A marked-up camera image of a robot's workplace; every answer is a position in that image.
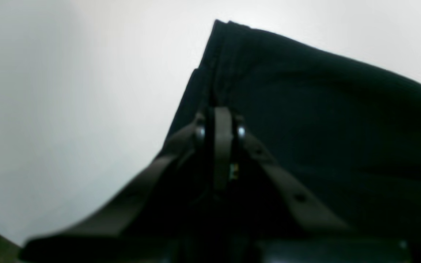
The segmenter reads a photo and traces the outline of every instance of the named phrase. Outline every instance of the white surface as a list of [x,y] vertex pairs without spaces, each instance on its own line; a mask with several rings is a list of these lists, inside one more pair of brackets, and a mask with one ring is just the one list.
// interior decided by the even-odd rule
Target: white surface
[[0,234],[103,205],[160,150],[214,19],[421,82],[421,0],[0,0]]

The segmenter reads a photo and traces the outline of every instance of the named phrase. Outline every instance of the folded cloth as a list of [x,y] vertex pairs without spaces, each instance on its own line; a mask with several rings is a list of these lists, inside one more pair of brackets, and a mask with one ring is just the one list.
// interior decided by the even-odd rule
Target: folded cloth
[[241,113],[279,164],[371,235],[421,239],[421,84],[216,20],[169,130],[207,106]]

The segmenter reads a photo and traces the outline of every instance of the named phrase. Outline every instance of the white backdrop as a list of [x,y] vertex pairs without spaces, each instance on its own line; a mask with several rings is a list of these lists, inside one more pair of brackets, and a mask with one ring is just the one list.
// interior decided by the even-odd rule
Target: white backdrop
[[421,82],[421,0],[0,0],[0,234],[105,204],[160,150],[215,19]]

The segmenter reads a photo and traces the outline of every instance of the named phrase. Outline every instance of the black cloth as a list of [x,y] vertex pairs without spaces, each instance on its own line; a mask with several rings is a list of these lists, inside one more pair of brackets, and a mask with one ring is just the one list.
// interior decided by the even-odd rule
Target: black cloth
[[282,167],[371,235],[421,239],[421,84],[287,37],[216,20],[171,135],[235,108]]

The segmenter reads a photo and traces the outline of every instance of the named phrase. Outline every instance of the screw hole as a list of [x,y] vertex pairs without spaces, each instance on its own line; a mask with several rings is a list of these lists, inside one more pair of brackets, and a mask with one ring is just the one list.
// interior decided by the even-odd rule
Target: screw hole
[[293,197],[300,203],[304,203],[306,201],[306,196],[304,194],[296,194]]

